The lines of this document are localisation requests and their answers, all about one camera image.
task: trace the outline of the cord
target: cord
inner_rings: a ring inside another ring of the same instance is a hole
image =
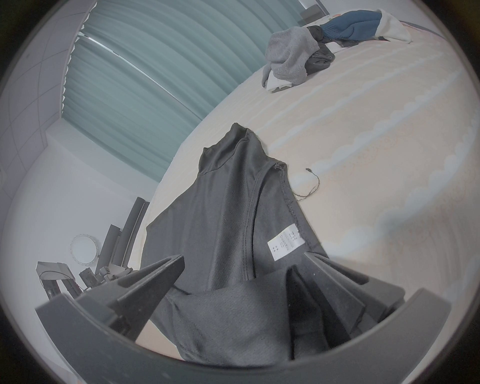
[[[314,175],[314,176],[317,178],[318,183],[317,183],[317,185],[314,186],[314,187],[310,190],[310,192],[308,192],[308,194],[305,195],[305,196],[299,195],[299,194],[296,194],[295,192],[293,192],[293,194],[294,194],[295,196],[300,197],[300,199],[298,199],[297,201],[305,200],[307,197],[309,197],[309,196],[313,195],[315,192],[317,192],[317,190],[320,188],[320,178],[319,178],[317,175],[315,175],[310,168],[305,168],[305,170],[308,171],[308,172],[310,172],[312,175]]]
[[[59,274],[61,274],[61,275],[64,275],[64,276],[68,277],[68,279],[73,280],[70,276],[66,275],[66,274],[63,273],[63,272],[59,272],[59,271],[43,271],[41,274],[38,275],[38,278],[40,279],[40,284],[42,285],[42,288],[43,288],[43,289],[45,289],[45,287],[43,286],[43,283],[42,283],[42,275],[43,275],[44,273],[47,273],[47,272],[59,273]],[[81,290],[82,292],[85,292],[85,290],[82,289],[81,286],[79,286],[78,284],[77,284],[77,286],[78,286],[78,288],[80,288],[80,290]]]

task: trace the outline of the drawstring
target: drawstring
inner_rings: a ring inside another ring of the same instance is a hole
[[[305,170],[308,171],[308,172],[310,172],[312,175],[314,175],[314,176],[317,178],[318,182],[317,182],[317,185],[314,186],[314,187],[312,188],[312,190],[311,190],[310,192],[308,192],[308,194],[305,195],[305,196],[298,195],[298,194],[296,194],[295,192],[292,191],[295,196],[297,196],[297,197],[300,198],[300,199],[298,199],[297,201],[305,200],[307,197],[309,197],[309,196],[313,195],[315,192],[317,192],[317,190],[320,188],[320,178],[319,178],[317,175],[315,175],[310,168],[305,168]]]

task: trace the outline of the mattress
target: mattress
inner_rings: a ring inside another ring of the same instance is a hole
[[[413,42],[366,41],[330,68],[276,93],[254,73],[180,146],[135,240],[195,180],[204,147],[232,123],[253,130],[288,165],[295,193],[331,258],[453,304],[424,363],[458,326],[480,282],[480,101],[453,49],[407,27]]]

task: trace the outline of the gray knit sweater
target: gray knit sweater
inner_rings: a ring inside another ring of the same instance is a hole
[[[301,84],[307,78],[305,63],[318,51],[318,43],[306,27],[291,27],[286,31],[275,32],[268,41],[262,86],[266,87],[268,74],[272,70],[277,79],[292,84]]]

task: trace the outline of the black garment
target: black garment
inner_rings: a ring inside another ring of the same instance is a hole
[[[305,243],[275,261],[267,242],[296,224]],[[185,270],[151,320],[186,360],[281,363],[328,349],[320,306],[296,267],[325,255],[287,179],[249,129],[205,148],[193,185],[148,227],[142,267],[182,254]]]
[[[307,28],[312,37],[317,41],[319,48],[305,63],[307,75],[310,75],[330,67],[331,62],[335,59],[335,55],[325,45],[325,43],[331,40],[324,35],[321,27],[313,25]]]

